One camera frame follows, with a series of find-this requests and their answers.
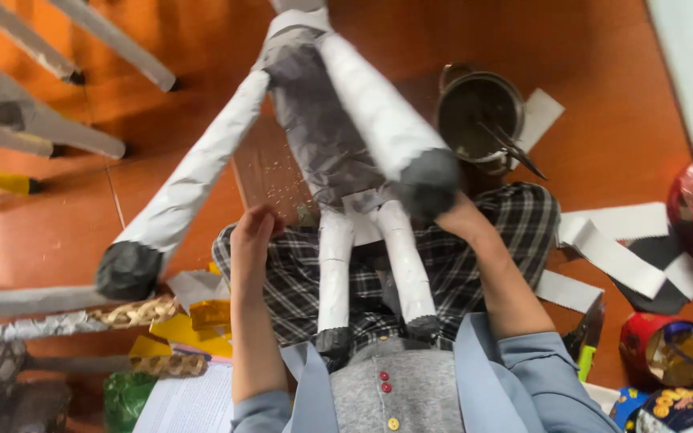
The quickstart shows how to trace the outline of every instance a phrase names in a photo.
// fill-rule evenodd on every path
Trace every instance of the plaid pants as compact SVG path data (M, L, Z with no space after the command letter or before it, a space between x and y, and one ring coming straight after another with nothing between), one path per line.
M523 277L536 287L560 222L557 201L541 186L514 183L481 194L475 204L501 234ZM235 226L221 231L213 244L213 260L229 280L229 235ZM430 280L440 336L454 340L464 315L484 310L476 256L465 241L436 225L414 231L414 235ZM280 347L317 334L319 248L315 227L287 227L269 245L264 300ZM405 333L403 319L382 302L373 262L358 256L355 249L350 262L352 354L381 336L403 337Z

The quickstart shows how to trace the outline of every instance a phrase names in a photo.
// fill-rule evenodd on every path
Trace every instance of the metal pot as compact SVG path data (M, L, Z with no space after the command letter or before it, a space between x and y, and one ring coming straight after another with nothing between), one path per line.
M497 74L476 72L463 63L443 68L439 88L435 125L457 158L488 175L509 172L510 154L484 123L502 128L517 140L525 121L525 102L517 88Z

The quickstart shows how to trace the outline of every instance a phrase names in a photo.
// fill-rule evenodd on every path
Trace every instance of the wooden floor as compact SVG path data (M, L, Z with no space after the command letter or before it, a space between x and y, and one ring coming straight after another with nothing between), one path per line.
M58 111L130 145L113 161L83 152L44 160L0 150L0 170L44 180L40 196L0 194L0 290L91 283L103 251L146 205L249 71L274 16L266 0L91 0L101 14L160 58L183 81L161 93L132 66L68 22L44 0L5 0L86 73L59 82L0 33L0 69ZM524 96L542 88L566 112L531 155L539 183L563 210L664 201L691 160L655 33L641 0L330 0L336 30L398 85L425 116L437 74L464 61L499 73ZM246 203L280 201L285 214L306 198L291 170L284 134L268 105L195 220L167 275L205 267L209 246ZM277 170L282 183L266 174ZM245 186L243 194L236 179ZM523 167L508 180L537 182ZM632 312L608 278L586 261L553 252L550 269L602 287L608 304L590 381L627 383L621 324ZM548 305L561 330L580 314ZM683 314L693 319L693 302ZM34 354L123 354L135 332L50 338ZM75 413L97 409L99 378L72 378ZM89 424L74 420L77 431Z

